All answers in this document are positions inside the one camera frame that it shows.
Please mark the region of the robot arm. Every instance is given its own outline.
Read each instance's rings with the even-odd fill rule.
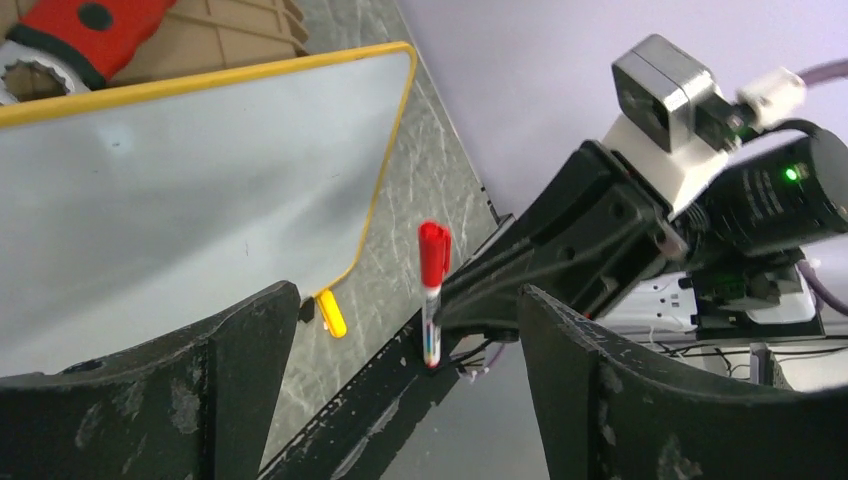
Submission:
[[[636,293],[613,310],[641,282],[675,272],[691,291],[672,303],[699,317],[810,313],[794,265],[800,246],[848,232],[848,148],[809,122],[785,121],[804,100],[804,81],[778,69],[731,103],[706,67],[658,35],[617,60],[613,77],[622,114],[609,133],[584,142],[531,207],[448,279],[436,321],[515,338],[523,284],[614,320],[647,298]],[[782,129],[806,136],[727,167],[745,143]]]

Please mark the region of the red tool handle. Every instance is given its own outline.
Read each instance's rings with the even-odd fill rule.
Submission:
[[[102,88],[156,32],[175,2],[39,0],[6,38],[58,57],[89,88]]]

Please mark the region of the yellow clip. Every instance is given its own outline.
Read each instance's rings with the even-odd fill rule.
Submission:
[[[330,335],[336,338],[342,338],[347,333],[347,324],[342,317],[342,311],[339,309],[339,304],[336,303],[336,296],[330,290],[324,290],[315,296],[315,302],[318,303],[318,309],[321,310],[321,316],[324,317],[324,325],[330,331]]]

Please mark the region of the white cable connector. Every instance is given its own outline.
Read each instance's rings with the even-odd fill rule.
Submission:
[[[781,67],[754,80],[736,92],[741,103],[757,115],[751,127],[761,132],[786,120],[804,104],[807,86],[795,73]]]

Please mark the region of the camera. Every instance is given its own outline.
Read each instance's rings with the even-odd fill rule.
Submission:
[[[616,60],[612,74],[622,113],[669,154],[700,133],[699,105],[721,98],[712,72],[657,34]]]

